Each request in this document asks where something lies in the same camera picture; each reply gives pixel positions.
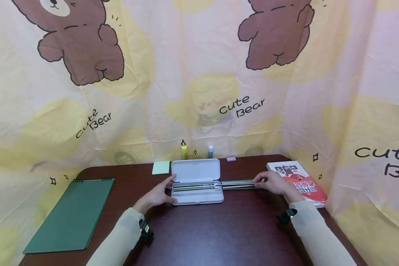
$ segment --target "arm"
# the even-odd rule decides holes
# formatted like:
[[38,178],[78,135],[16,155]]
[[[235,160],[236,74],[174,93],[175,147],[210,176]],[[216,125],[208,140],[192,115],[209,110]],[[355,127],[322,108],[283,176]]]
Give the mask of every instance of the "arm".
[[309,25],[312,23],[314,15],[315,9],[313,9],[311,5],[307,5],[300,11],[297,22],[305,23],[305,28],[309,27]]
[[37,46],[40,56],[48,62],[59,61],[64,56],[62,49],[56,42],[55,35],[56,33],[46,34]]
[[328,228],[313,203],[305,201],[300,192],[278,173],[274,171],[260,173],[253,179],[253,182],[256,183],[256,187],[283,195],[290,203],[290,208],[297,210],[297,214],[291,218],[291,222],[303,241],[314,266],[356,265],[343,244]]
[[290,208],[298,211],[291,222],[314,266],[356,266],[312,202],[293,202]]
[[140,238],[140,219],[144,219],[144,216],[134,208],[126,210],[111,233],[93,253],[87,266],[123,265]]
[[172,175],[158,184],[121,215],[114,229],[93,253],[87,266],[122,266],[124,264],[140,238],[139,220],[144,219],[143,215],[153,206],[164,202],[172,204],[177,202],[177,199],[164,193],[166,188],[171,188],[174,177],[175,175]]
[[105,42],[106,44],[109,45],[118,44],[117,34],[115,33],[115,30],[111,28],[110,25],[102,24],[99,27],[98,34],[102,42]]
[[239,25],[238,38],[240,41],[248,42],[257,35],[257,21],[260,14],[261,13],[252,14]]

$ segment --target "book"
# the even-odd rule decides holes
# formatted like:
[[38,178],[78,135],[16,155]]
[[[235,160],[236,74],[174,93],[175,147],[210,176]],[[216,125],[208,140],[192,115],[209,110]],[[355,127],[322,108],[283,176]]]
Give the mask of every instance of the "book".
[[299,162],[267,163],[266,167],[268,170],[280,174],[287,182],[295,187],[307,201],[313,202],[317,208],[325,207],[327,196]]
[[113,178],[73,180],[23,253],[85,249],[113,183]]

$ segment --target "person's left hand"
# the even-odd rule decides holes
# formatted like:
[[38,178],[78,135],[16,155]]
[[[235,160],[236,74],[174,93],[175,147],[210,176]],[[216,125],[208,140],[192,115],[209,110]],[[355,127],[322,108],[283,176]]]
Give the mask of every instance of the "person's left hand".
[[143,215],[153,206],[161,205],[163,203],[177,203],[177,199],[167,196],[164,193],[166,188],[171,189],[171,185],[173,183],[173,179],[175,178],[175,174],[167,177],[163,182],[156,185],[151,191],[146,193],[143,197],[141,197],[133,208]]

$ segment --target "black wrist strap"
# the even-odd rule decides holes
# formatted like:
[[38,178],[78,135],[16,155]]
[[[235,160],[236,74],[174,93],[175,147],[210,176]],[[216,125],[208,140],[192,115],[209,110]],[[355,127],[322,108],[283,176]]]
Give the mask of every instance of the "black wrist strap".
[[149,228],[149,224],[147,224],[143,219],[139,220],[139,227],[140,227],[140,238],[144,242],[151,242],[152,238],[154,237],[154,232]]
[[289,208],[283,213],[277,215],[277,219],[281,224],[288,224],[291,221],[291,218],[297,214],[297,210],[295,208]]

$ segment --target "wrist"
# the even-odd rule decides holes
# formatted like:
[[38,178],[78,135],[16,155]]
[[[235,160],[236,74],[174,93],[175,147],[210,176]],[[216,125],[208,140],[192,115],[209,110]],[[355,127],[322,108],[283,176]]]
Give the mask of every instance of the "wrist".
[[288,190],[286,190],[284,197],[287,199],[288,204],[305,200],[301,193],[298,192],[298,190],[294,187],[290,187]]
[[140,198],[134,205],[133,209],[137,211],[138,213],[141,213],[145,215],[145,213],[149,210],[151,207],[150,204],[148,204],[143,198]]

